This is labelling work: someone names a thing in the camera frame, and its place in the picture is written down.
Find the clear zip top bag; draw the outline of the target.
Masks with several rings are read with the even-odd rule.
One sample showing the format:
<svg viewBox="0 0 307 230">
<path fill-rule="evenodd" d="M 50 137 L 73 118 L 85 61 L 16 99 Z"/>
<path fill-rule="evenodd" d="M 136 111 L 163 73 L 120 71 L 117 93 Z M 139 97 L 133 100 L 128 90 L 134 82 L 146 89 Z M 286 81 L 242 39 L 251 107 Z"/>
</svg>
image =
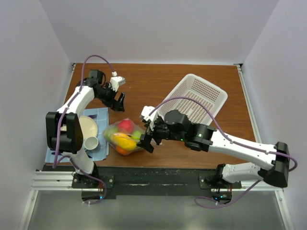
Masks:
<svg viewBox="0 0 307 230">
<path fill-rule="evenodd" d="M 137 146 L 144 130 L 132 122 L 129 118 L 125 118 L 109 125 L 104 131 L 105 140 L 113 147 L 117 153 L 127 156 L 131 153 L 142 150 Z"/>
</svg>

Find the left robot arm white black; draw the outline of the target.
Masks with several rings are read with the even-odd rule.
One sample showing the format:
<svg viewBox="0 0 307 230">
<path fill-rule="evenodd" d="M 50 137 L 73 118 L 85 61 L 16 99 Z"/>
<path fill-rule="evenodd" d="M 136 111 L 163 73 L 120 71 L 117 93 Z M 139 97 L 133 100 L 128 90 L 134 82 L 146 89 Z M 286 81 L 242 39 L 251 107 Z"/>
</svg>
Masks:
<svg viewBox="0 0 307 230">
<path fill-rule="evenodd" d="M 77 182 L 96 188 L 102 185 L 96 164 L 83 149 L 83 133 L 79 117 L 93 100 L 114 111 L 124 111 L 125 94 L 116 99 L 118 89 L 125 84 L 125 78 L 112 73 L 110 81 L 105 80 L 102 71 L 92 69 L 87 78 L 81 78 L 69 100 L 57 111 L 46 114 L 47 146 L 55 152 L 53 167 L 65 158 L 75 168 Z"/>
</svg>

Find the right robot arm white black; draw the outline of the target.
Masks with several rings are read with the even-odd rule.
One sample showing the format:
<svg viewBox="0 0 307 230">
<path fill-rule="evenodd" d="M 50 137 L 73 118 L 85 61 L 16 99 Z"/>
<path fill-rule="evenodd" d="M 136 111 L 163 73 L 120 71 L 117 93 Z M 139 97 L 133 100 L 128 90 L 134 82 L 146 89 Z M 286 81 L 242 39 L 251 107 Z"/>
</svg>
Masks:
<svg viewBox="0 0 307 230">
<path fill-rule="evenodd" d="M 215 175 L 207 182 L 225 188 L 242 180 L 261 180 L 266 184 L 286 188 L 289 174 L 289 151 L 283 142 L 275 145 L 260 144 L 223 133 L 208 125 L 189 121 L 185 114 L 172 110 L 159 116 L 151 106 L 145 106 L 140 115 L 146 131 L 137 146 L 153 153 L 151 144 L 159 145 L 162 140 L 182 141 L 194 151 L 217 152 L 242 160 L 243 164 L 220 164 Z"/>
</svg>

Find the white plastic basket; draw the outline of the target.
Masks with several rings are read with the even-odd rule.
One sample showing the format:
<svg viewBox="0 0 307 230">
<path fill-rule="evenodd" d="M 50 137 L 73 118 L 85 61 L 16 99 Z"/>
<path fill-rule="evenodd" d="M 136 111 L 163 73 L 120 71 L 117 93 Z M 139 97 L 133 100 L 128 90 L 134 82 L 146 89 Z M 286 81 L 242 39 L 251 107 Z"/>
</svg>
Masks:
<svg viewBox="0 0 307 230">
<path fill-rule="evenodd" d="M 193 123 L 210 125 L 213 121 L 206 111 L 198 104 L 180 97 L 188 97 L 198 101 L 216 116 L 228 98 L 226 91 L 210 83 L 195 74 L 187 74 L 167 95 L 165 99 L 178 97 L 157 109 L 157 113 L 163 117 L 171 110 L 178 110 L 187 115 Z"/>
</svg>

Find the yellow fake lemon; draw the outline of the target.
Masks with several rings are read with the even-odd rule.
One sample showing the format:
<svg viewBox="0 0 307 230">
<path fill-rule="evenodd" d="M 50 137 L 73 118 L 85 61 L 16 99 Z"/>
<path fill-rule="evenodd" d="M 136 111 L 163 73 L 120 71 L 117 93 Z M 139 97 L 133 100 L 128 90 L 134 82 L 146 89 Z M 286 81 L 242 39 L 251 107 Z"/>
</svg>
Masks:
<svg viewBox="0 0 307 230">
<path fill-rule="evenodd" d="M 111 140 L 115 145 L 127 151 L 132 151 L 137 148 L 136 141 L 131 139 L 130 136 L 122 133 L 113 134 Z"/>
</svg>

